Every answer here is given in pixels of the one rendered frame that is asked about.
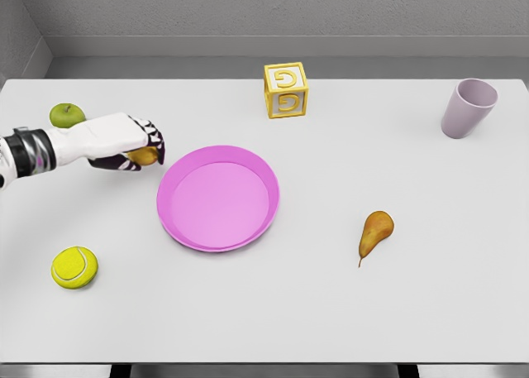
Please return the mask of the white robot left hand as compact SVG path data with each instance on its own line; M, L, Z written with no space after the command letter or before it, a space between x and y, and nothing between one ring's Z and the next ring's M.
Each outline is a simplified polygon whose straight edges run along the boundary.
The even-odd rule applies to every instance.
M86 125L93 136L88 147L93 168L140 171L141 164L130 154L145 148L154 148L156 162L164 164L164 138L153 122L120 112L89 120Z

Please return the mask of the yellow lemon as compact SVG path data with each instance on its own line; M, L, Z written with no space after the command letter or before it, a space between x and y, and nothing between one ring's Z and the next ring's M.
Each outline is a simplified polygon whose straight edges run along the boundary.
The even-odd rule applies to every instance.
M153 165L159 159L159 153L155 146L145 146L126 153L130 161L140 166Z

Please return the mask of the pink round plate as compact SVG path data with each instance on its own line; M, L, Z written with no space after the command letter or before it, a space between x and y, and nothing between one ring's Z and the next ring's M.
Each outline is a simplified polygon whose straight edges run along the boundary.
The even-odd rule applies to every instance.
M279 200L278 178L260 156L238 146L207 146L171 165L156 204L175 241L197 251L224 252L268 230Z

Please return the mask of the green apple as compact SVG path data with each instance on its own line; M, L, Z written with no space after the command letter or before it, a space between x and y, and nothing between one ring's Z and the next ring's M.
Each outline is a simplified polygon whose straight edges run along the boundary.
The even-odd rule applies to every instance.
M86 116L83 110L73 103L59 103L50 110L49 119L54 127L71 128L85 122Z

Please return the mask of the yellow tennis ball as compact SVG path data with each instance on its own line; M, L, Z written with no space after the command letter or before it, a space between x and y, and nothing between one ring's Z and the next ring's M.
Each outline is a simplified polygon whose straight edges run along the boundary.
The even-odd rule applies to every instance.
M95 278L98 273L98 259L88 248L72 246L54 258L50 273L60 287L80 289Z

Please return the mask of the yellow letter block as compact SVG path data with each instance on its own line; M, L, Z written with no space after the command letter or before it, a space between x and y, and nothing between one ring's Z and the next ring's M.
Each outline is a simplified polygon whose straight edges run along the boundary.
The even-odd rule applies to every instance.
M264 90L270 119L306 114L309 87L301 62L265 65Z

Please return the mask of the brown pear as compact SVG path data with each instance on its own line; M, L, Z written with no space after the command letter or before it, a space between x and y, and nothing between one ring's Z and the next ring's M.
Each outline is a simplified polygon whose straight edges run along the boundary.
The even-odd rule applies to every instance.
M391 236L394 221L385 211L372 212L365 220L359 244L359 264L384 239Z

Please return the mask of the lilac plastic cup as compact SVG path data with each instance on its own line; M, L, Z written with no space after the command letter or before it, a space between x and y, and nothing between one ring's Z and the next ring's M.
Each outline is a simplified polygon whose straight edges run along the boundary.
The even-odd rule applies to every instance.
M441 130L453 139L468 136L498 102L496 88L482 79L462 79L450 96Z

